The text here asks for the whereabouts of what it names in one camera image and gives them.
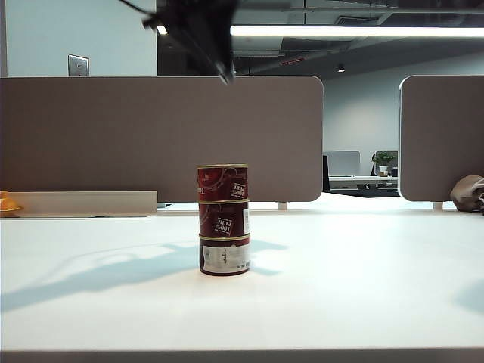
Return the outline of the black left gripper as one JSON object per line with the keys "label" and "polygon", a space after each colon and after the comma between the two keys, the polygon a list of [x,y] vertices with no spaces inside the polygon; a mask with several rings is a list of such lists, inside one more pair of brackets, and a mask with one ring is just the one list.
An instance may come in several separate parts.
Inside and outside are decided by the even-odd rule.
{"label": "black left gripper", "polygon": [[236,10],[237,1],[166,1],[142,25],[164,26],[210,72],[231,84],[235,77],[231,22]]}

